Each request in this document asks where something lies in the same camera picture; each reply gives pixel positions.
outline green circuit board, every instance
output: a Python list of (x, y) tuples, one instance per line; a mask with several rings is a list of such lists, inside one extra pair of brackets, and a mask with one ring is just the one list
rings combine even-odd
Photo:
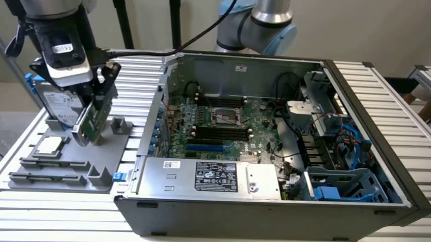
[[(169, 107), (176, 110), (171, 116), (171, 158), (196, 158), (211, 160), (236, 160), (252, 163), (275, 164), (282, 166), (282, 159), (268, 152), (279, 143), (276, 128), (272, 127), (272, 108), (267, 108), (267, 102), (262, 99), (250, 99), (238, 110), (235, 108), (219, 108), (212, 106), (198, 106), (196, 103), (183, 96), (171, 97)], [(218, 120), (216, 111), (239, 113), (239, 120)], [(250, 141), (223, 140), (224, 152), (188, 151), (187, 140), (192, 139), (192, 126), (223, 127), (232, 129), (252, 129), (254, 137)]]

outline black pcie slot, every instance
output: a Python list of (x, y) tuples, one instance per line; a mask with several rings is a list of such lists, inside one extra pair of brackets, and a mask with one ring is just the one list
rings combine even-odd
[(248, 140), (247, 129), (228, 129), (228, 128), (212, 128), (212, 127), (198, 127), (196, 128), (196, 139), (211, 139), (211, 140)]
[(219, 98), (219, 97), (200, 97), (198, 100), (198, 106), (211, 107), (231, 107), (239, 108), (243, 106), (242, 98)]
[(188, 139), (187, 143), (195, 145), (223, 145), (222, 140)]

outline white wall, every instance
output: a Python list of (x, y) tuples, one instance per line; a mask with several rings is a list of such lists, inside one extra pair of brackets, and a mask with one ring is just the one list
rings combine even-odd
[[(183, 0), (183, 42), (218, 19), (222, 0)], [(168, 0), (128, 0), (136, 48), (172, 46)], [(431, 64), (430, 0), (292, 0), (299, 34), (288, 55), (336, 61), (370, 61), (384, 75), (406, 76), (415, 64)], [(111, 0), (89, 15), (97, 45), (124, 48)], [(0, 1), (0, 38), (9, 41), (16, 19)], [(216, 31), (191, 49), (212, 50)], [(36, 56), (29, 41), (17, 59), (27, 69)]]

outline power supply label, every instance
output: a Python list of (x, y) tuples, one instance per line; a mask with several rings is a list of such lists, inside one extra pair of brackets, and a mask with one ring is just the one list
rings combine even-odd
[(236, 164), (196, 162), (195, 189), (202, 192), (238, 193)]

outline motherboard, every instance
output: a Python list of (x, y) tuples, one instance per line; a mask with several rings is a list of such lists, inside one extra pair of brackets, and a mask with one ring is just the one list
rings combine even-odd
[(171, 97), (169, 157), (275, 164), (279, 144), (274, 107), (258, 98)]

